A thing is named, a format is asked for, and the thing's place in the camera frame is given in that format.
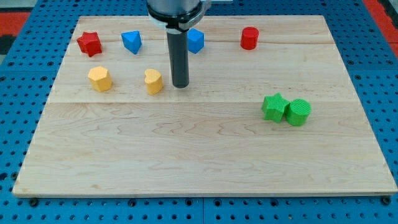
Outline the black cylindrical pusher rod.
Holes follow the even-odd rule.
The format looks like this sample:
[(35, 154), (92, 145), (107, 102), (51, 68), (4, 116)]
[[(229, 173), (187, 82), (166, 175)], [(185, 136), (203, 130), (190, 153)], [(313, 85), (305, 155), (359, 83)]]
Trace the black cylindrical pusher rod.
[(185, 88), (189, 84), (188, 42), (185, 30), (180, 34), (167, 34), (172, 84)]

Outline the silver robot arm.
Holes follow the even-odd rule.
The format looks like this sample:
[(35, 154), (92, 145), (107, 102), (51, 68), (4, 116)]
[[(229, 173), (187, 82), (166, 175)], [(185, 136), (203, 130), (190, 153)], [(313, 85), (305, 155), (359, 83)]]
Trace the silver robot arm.
[(151, 21), (166, 31), (172, 84), (189, 84), (188, 31), (204, 17), (210, 0), (147, 0)]

